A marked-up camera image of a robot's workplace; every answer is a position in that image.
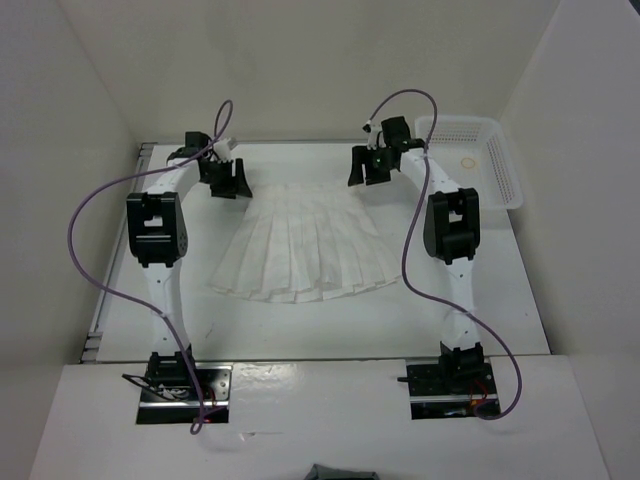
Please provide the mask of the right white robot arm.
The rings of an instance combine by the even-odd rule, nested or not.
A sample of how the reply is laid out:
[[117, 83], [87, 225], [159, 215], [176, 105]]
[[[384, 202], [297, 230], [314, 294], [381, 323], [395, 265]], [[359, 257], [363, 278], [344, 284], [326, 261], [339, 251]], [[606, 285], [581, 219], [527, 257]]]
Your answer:
[[451, 298], [442, 322], [438, 370], [420, 386], [432, 383], [445, 395], [472, 392], [481, 379], [484, 351], [474, 310], [472, 271], [480, 243], [479, 194], [453, 180], [414, 138], [402, 116], [363, 126], [367, 143], [352, 148], [349, 186], [375, 185], [391, 180], [396, 170], [420, 189], [418, 205], [425, 209], [423, 244], [449, 276]]

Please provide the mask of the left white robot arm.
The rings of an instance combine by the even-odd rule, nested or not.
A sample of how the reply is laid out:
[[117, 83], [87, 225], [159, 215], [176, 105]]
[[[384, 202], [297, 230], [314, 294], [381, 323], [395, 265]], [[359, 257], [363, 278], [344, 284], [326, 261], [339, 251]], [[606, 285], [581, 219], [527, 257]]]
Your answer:
[[130, 252], [142, 268], [155, 318], [154, 348], [144, 381], [168, 399], [184, 400], [201, 392], [199, 375], [186, 331], [180, 275], [189, 247], [182, 201], [198, 184], [219, 198], [250, 198], [244, 162], [233, 151], [233, 137], [185, 134], [185, 145], [169, 155], [156, 179], [126, 199]]

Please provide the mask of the white pleated skirt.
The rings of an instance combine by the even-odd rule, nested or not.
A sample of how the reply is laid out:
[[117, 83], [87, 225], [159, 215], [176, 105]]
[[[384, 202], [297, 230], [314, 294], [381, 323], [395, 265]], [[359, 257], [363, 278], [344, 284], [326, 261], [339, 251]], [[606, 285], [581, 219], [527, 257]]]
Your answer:
[[299, 304], [376, 290], [399, 276], [358, 191], [283, 184], [255, 189], [208, 285], [244, 300]]

